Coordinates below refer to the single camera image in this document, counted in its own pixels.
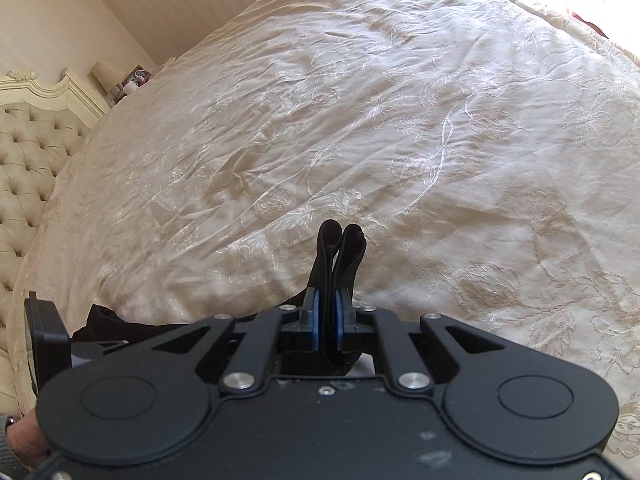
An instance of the metal screw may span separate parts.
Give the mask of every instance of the metal screw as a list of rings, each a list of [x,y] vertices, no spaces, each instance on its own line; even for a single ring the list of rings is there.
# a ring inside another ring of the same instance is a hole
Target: metal screw
[[[402,374],[398,378],[398,383],[400,386],[404,386],[409,390],[419,390],[420,388],[426,388],[429,386],[431,382],[430,378],[428,378],[425,374],[421,374],[420,372],[407,372]]]
[[[233,372],[226,375],[222,382],[233,390],[244,390],[255,384],[255,377],[246,372]]]
[[[330,396],[335,393],[335,388],[333,386],[320,386],[318,388],[318,393],[324,396]]]

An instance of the bedspread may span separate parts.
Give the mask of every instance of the bedspread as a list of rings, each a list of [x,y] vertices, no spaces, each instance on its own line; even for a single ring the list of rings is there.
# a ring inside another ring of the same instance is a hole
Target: bedspread
[[[70,331],[244,315],[319,225],[369,240],[355,302],[437,310],[602,375],[640,474],[638,66],[519,0],[259,0],[124,99],[56,179],[21,302]]]

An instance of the carved headboard frame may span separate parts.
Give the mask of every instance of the carved headboard frame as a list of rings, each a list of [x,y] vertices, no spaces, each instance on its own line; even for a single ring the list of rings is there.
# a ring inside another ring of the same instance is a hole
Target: carved headboard frame
[[[9,71],[0,78],[0,104],[28,102],[43,110],[68,108],[89,128],[110,110],[104,98],[69,67],[53,86],[41,85],[37,78],[35,70]]]

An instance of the lampshade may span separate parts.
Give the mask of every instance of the lampshade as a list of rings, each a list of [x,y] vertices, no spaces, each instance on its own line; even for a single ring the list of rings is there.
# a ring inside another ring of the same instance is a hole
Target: lampshade
[[[101,59],[91,69],[91,73],[95,75],[95,78],[100,82],[102,88],[108,93],[111,92],[117,85],[122,83],[122,80],[126,78],[127,73],[115,66],[111,61],[107,59]]]

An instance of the tufted headboard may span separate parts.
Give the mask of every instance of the tufted headboard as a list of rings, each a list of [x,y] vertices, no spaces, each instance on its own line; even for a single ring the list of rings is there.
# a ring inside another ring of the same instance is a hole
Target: tufted headboard
[[[0,78],[0,349],[20,264],[69,158],[109,107],[67,68],[55,86],[33,70]]]

